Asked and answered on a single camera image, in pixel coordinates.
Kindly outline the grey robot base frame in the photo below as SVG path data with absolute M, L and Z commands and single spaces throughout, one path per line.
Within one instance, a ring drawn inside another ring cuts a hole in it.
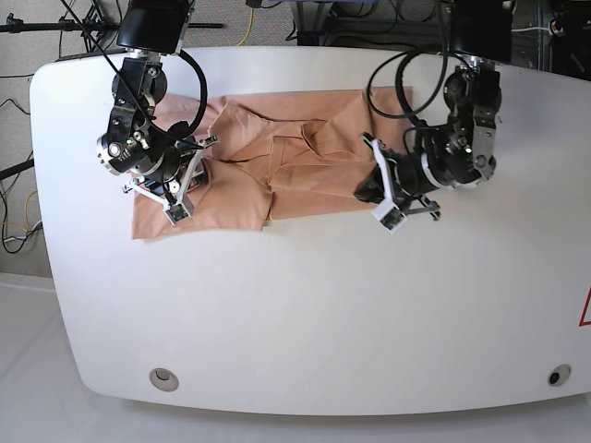
M 285 40 L 297 46 L 321 46 L 341 31 L 361 36 L 386 33 L 368 21 L 378 9 L 377 1 L 351 1 L 359 4 L 356 12 L 345 6 L 347 1 L 288 1 L 287 4 L 293 25 Z

